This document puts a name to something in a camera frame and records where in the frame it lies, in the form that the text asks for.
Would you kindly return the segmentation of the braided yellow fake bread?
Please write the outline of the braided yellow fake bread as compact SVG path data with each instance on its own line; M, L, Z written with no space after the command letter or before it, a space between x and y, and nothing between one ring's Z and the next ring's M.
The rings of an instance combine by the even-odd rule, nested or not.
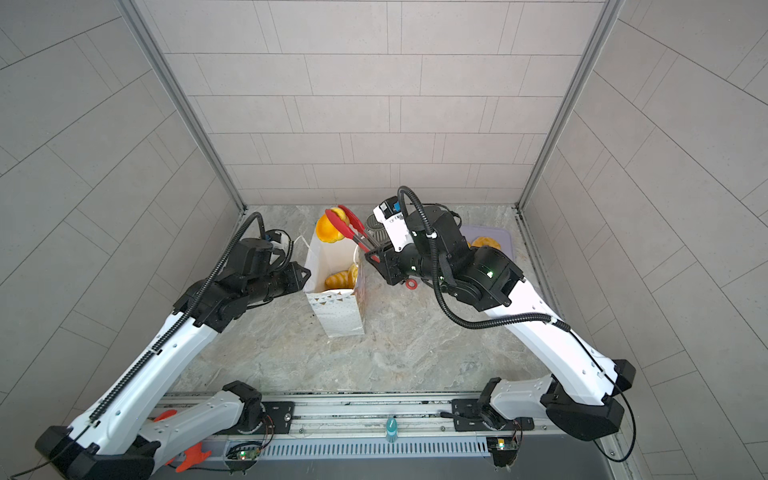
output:
M354 289L356 287L357 280L359 277L359 265L357 263L352 263L347 270L347 274L348 274L348 288Z

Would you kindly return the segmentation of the red kitchen tongs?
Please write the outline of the red kitchen tongs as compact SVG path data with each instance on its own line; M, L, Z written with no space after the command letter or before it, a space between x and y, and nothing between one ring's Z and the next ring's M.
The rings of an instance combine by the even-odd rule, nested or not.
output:
M363 256L365 258L365 253L370 252L380 245L385 245L390 240L386 240L384 242L376 242L366 231L365 225L363 222L346 206L344 205L338 205L336 207L342 208L350 222L349 230L348 230L348 237L344 239L352 240L357 247L360 248L360 250L363 252ZM415 290L418 287L418 282L415 279L409 279L405 283L403 283L409 290Z

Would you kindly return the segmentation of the ridged yellow fake bread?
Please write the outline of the ridged yellow fake bread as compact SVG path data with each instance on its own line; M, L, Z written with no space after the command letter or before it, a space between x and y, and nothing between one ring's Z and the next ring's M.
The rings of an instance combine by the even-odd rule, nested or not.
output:
M326 290L349 289L347 270L328 276L324 281L324 287Z

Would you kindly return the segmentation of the cartoon animal paper bag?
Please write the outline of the cartoon animal paper bag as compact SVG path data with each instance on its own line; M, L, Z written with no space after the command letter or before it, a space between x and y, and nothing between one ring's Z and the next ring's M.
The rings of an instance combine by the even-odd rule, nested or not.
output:
M365 278L362 252L350 239L309 243L303 292L329 338L364 334Z

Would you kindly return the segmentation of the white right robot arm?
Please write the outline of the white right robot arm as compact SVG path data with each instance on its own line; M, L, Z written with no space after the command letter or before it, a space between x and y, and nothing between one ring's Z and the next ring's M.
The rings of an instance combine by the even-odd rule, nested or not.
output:
M630 414L617 398L631 388L634 367L585 343L502 251L461 240L436 263L425 243L381 247L365 258L390 285L420 278L436 288L455 324L511 332L549 369L530 381L490 380L471 420L503 430L520 418L546 417L576 439L596 441L617 433Z

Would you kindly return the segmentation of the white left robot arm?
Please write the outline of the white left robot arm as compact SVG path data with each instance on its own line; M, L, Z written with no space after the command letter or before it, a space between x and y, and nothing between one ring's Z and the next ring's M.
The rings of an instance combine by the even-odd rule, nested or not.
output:
M151 412L187 365L250 309L301 291L308 269L292 260L282 229L236 236L212 274L177 300L153 341L85 413L51 426L36 449L64 479L147 479L177 455L219 432L270 434L254 387L233 381L168 418Z

